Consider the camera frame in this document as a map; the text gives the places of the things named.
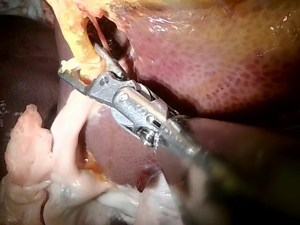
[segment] metal screw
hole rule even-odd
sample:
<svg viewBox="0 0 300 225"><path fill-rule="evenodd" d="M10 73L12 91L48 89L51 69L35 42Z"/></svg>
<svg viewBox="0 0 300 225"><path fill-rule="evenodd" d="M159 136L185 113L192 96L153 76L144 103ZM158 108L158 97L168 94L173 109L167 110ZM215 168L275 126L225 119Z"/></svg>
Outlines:
<svg viewBox="0 0 300 225"><path fill-rule="evenodd" d="M108 77L107 77L107 76L103 76L103 77L100 79L100 85L101 85L101 86L107 85L108 82L109 82L109 80L108 80Z"/></svg>
<svg viewBox="0 0 300 225"><path fill-rule="evenodd" d="M119 101L121 103L125 103L128 100L128 94L126 92L123 92L119 95Z"/></svg>

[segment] metal instrument jaw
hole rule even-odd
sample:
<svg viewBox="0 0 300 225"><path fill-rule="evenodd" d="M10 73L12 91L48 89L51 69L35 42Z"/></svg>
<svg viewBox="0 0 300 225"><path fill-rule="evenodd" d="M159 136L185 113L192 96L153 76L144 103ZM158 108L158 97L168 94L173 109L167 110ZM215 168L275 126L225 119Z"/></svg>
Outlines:
<svg viewBox="0 0 300 225"><path fill-rule="evenodd" d="M179 115L145 85L127 78L117 60L102 47L95 51L106 61L106 71L90 86L79 82L72 71L58 71L65 80L82 94L111 107L116 122L144 145L153 147L155 134L170 117Z"/></svg>

